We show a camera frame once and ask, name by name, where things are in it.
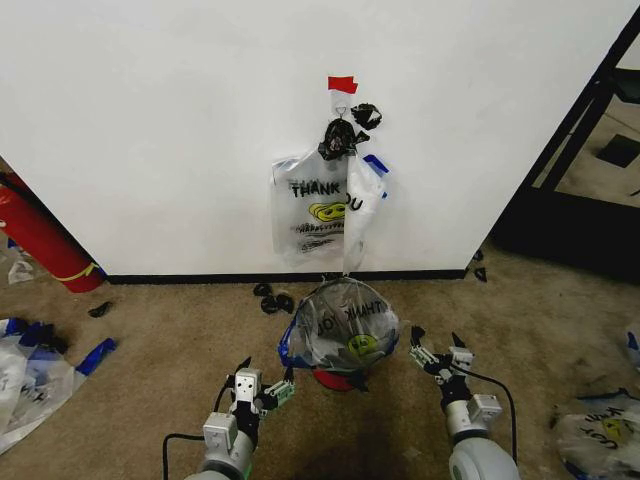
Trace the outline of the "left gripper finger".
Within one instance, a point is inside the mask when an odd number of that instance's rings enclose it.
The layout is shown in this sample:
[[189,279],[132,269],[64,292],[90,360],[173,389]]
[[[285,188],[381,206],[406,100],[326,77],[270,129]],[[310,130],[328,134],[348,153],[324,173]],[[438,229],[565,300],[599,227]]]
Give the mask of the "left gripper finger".
[[226,379],[226,386],[228,388],[233,388],[235,385],[235,374],[238,373],[241,369],[243,368],[248,368],[251,364],[251,357],[247,357],[245,360],[243,360],[236,368],[235,372],[233,374],[230,374],[227,376]]
[[264,386],[258,399],[261,402],[260,412],[267,413],[283,406],[295,393],[294,370],[292,367],[286,369],[284,377],[279,382]]

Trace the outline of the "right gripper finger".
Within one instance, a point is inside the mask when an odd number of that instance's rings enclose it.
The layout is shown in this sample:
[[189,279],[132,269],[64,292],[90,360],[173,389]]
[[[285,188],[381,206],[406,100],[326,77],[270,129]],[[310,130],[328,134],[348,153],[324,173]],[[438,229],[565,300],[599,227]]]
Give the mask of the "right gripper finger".
[[411,327],[409,355],[425,372],[430,375],[438,375],[441,365],[439,358],[421,344],[421,339],[425,334],[422,327]]
[[451,337],[452,345],[449,347],[451,369],[455,374],[467,374],[471,371],[474,354],[455,332],[451,333]]

